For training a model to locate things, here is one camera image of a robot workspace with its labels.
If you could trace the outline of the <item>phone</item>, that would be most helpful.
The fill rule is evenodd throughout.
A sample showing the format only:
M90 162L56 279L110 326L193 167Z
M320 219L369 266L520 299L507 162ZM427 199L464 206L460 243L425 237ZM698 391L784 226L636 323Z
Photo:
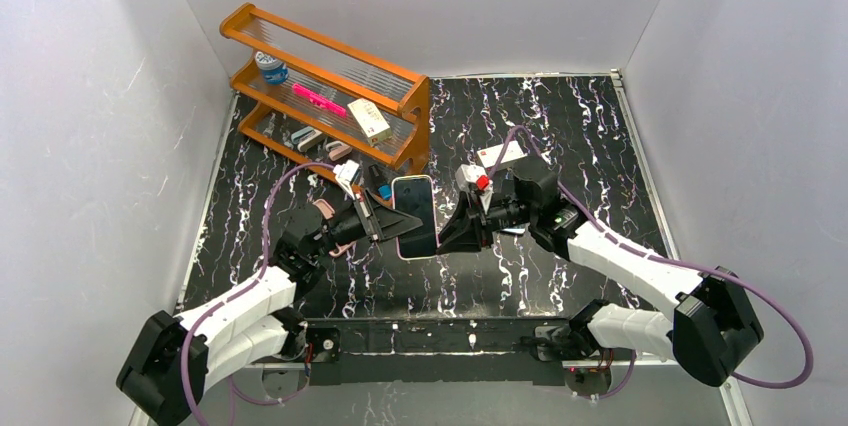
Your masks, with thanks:
M404 260L434 257L439 242L432 179L427 175L397 177L391 183L391 190L394 209L421 222L397 238L399 257Z
M503 228L503 229L500 230L500 233L501 234L509 234L509 235L513 235L513 236L522 236L526 233L526 231L527 231L527 226L526 225L520 225L520 226L512 226L512 227Z

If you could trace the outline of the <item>pink phone case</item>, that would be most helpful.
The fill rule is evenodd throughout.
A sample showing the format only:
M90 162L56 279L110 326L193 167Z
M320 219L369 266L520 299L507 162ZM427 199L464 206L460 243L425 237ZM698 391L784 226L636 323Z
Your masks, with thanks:
M329 221L335 216L335 209L333 206L324 199L317 199L312 202L312 204L319 209L321 215L324 220ZM337 244L336 247L329 252L329 255L333 258L338 258L344 255L349 249L354 246L354 243L348 243L345 245Z

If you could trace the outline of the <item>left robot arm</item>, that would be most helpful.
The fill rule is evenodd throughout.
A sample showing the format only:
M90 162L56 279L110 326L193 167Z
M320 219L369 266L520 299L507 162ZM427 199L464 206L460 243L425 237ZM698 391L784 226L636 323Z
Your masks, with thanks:
M263 267L208 303L150 316L119 370L116 386L159 425L199 416L204 393L252 362L277 355L304 327L292 306L323 277L332 251L361 239L382 242L422 226L369 192L326 217L307 204L291 210Z

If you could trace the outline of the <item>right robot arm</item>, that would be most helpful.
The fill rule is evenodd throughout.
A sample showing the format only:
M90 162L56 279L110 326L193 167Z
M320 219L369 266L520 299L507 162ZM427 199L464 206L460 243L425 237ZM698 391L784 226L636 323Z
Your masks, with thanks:
M522 338L542 361L629 349L676 361L708 386L722 385L764 338L745 289L722 267L697 272L617 234L564 193L542 159L513 163L512 188L495 191L483 167L455 174L457 207L439 234L438 254L479 252L496 232L526 226L542 249L592 269L647 301L646 310L596 299L564 326Z

